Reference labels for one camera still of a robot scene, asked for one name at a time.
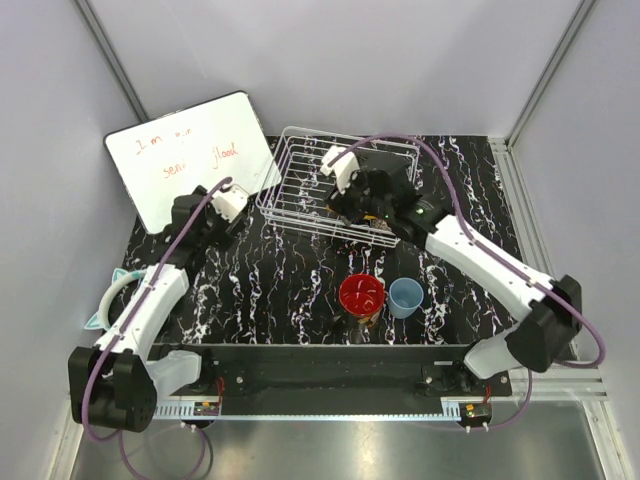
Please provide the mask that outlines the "white wire dish rack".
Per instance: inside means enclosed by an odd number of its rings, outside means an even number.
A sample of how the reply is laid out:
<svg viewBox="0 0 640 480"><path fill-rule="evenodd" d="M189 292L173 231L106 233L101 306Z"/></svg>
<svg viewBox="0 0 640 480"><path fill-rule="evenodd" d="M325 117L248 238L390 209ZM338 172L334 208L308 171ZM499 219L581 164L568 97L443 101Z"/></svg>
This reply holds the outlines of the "white wire dish rack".
<svg viewBox="0 0 640 480"><path fill-rule="evenodd" d="M322 159L331 147L348 147L360 138L302 127L285 128L276 145L275 164L265 178L256 205L266 222L288 231L317 235L323 240L355 241L395 247L399 239L372 220L345 225L326 205L335 187L333 175L321 173Z"/></svg>

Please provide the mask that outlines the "beige red patterned bowl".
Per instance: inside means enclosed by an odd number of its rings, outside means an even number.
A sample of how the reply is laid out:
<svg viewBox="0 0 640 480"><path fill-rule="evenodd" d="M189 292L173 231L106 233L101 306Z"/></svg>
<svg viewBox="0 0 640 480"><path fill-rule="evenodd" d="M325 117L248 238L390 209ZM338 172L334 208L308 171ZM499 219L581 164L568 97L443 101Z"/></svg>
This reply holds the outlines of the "beige red patterned bowl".
<svg viewBox="0 0 640 480"><path fill-rule="evenodd" d="M387 231L387 232L391 232L391 228L388 226L388 224L385 221L380 220L380 219L374 219L371 222L371 226L373 228L375 228L375 229L378 229L378 230L384 230L384 231Z"/></svg>

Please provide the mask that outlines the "black floral square plate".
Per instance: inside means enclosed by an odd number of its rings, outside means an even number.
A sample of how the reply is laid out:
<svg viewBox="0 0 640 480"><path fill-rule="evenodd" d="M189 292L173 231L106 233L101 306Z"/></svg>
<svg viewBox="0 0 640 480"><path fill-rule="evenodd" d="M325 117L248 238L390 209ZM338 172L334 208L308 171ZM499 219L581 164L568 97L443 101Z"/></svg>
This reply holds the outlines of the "black floral square plate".
<svg viewBox="0 0 640 480"><path fill-rule="evenodd" d="M412 164L409 158L391 152L366 151L358 154L357 159L364 170L407 170Z"/></svg>

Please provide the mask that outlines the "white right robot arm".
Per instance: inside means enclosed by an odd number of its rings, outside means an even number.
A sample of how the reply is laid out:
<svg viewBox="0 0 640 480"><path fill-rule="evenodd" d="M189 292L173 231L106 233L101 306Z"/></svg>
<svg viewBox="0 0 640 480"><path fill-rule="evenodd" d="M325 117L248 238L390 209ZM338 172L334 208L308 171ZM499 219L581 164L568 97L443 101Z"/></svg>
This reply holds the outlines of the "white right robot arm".
<svg viewBox="0 0 640 480"><path fill-rule="evenodd" d="M516 326L472 344L454 384L466 396L486 389L490 377L517 367L543 373L579 333L577 319L562 306L570 277L559 281L522 262L474 231L448 209L419 193L403 166L365 168L357 159L322 165L335 186L327 198L347 224L367 216L384 221L401 240L456 267L495 297Z"/></svg>

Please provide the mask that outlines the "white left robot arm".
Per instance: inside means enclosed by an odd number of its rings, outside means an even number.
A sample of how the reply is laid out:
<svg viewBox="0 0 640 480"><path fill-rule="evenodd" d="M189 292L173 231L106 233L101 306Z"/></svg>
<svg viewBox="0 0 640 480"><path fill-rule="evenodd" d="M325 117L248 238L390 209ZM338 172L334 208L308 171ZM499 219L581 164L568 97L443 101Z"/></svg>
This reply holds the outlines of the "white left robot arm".
<svg viewBox="0 0 640 480"><path fill-rule="evenodd" d="M206 262L209 248L230 248L244 229L249 195L223 178L211 189L197 187L175 198L168 238L159 261L149 266L129 304L91 347L77 347L68 359L71 412L97 440L97 427L142 432L158 401L185 387L196 396L215 386L207 354L173 347L149 357L156 337Z"/></svg>

